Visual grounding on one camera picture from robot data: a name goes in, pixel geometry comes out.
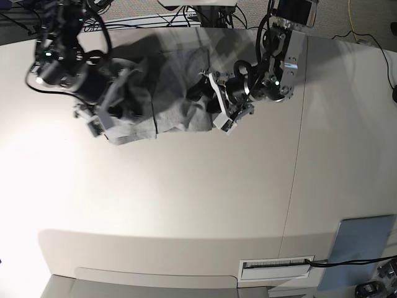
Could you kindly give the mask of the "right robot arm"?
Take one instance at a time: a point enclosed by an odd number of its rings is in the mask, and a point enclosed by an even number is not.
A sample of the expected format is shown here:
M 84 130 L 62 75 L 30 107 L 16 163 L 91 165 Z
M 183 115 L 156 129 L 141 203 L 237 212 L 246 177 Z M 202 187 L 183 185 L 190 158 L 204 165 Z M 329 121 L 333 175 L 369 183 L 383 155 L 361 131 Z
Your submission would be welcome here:
M 99 23 L 107 51 L 85 51 L 78 39 L 85 21 Z M 114 84 L 120 79 L 112 61 L 112 42 L 104 21 L 89 1 L 45 1 L 43 24 L 36 40 L 35 76 L 42 94 L 71 96 L 89 116 L 104 111 L 123 115 L 123 96 Z

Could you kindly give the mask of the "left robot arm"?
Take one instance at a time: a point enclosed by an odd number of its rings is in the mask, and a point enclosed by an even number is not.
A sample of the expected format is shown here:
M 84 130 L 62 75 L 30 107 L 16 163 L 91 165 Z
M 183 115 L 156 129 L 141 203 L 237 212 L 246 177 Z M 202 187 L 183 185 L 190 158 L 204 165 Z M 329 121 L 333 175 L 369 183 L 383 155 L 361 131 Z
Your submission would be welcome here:
M 238 60 L 233 65 L 233 75 L 226 78 L 213 73 L 221 99 L 216 99 L 215 89 L 210 85 L 211 74 L 205 70 L 202 79 L 188 90 L 187 98 L 197 101 L 207 96 L 207 111 L 225 113 L 231 120 L 252 114 L 255 101 L 291 98 L 304 30 L 314 26 L 317 5 L 317 1 L 269 1 L 257 28 L 256 63 Z

